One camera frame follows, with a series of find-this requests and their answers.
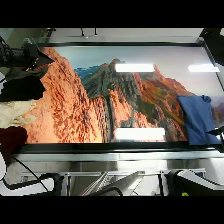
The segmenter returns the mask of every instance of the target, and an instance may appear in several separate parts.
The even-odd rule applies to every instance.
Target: black frame
[[[65,42],[65,43],[36,43],[42,47],[65,46],[179,46],[204,47],[213,65],[215,60],[206,43],[200,38],[196,43],[175,42]],[[224,91],[221,80],[216,73]],[[142,152],[186,152],[186,151],[221,151],[218,145],[188,145],[188,142],[116,142],[116,143],[48,143],[26,144],[14,151],[14,154],[103,154],[103,153],[142,153]]]

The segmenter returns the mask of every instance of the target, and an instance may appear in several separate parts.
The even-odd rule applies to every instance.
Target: large display screen
[[[207,95],[213,118],[223,125],[224,92],[215,72],[189,66],[211,64],[201,47],[45,47],[55,62],[41,79],[46,91],[29,114],[27,143],[187,141],[177,95]],[[117,65],[151,70],[117,70]]]

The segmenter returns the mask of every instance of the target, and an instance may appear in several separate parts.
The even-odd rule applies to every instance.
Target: beige cloth
[[[31,114],[26,114],[36,106],[35,100],[15,101],[0,103],[0,128],[8,128],[10,126],[24,126],[36,120]]]

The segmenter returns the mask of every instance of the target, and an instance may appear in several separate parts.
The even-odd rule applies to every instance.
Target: blue cloth
[[[189,145],[220,144],[216,136],[208,134],[215,125],[209,96],[178,96],[185,116]]]

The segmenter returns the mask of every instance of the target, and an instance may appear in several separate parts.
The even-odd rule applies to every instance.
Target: rocky cliff
[[[55,62],[41,79],[46,91],[30,113],[28,143],[114,142],[116,128],[157,128],[164,140],[185,141],[177,94],[192,95],[155,65],[151,73],[117,73],[114,59],[82,76],[53,48],[43,50]]]

